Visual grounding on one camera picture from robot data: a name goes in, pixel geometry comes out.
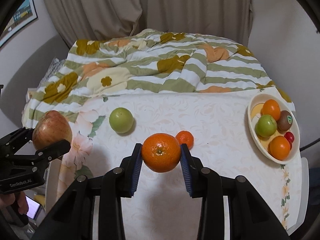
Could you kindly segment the person left hand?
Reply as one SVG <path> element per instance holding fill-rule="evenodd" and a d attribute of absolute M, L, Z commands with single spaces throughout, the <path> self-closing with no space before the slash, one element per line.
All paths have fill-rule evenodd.
<path fill-rule="evenodd" d="M 3 209 L 7 206 L 14 204 L 17 201 L 18 204 L 18 212 L 20 214 L 27 214 L 29 210 L 29 206 L 27 203 L 26 195 L 24 192 L 20 192 L 17 194 L 0 194 L 0 208 Z"/>

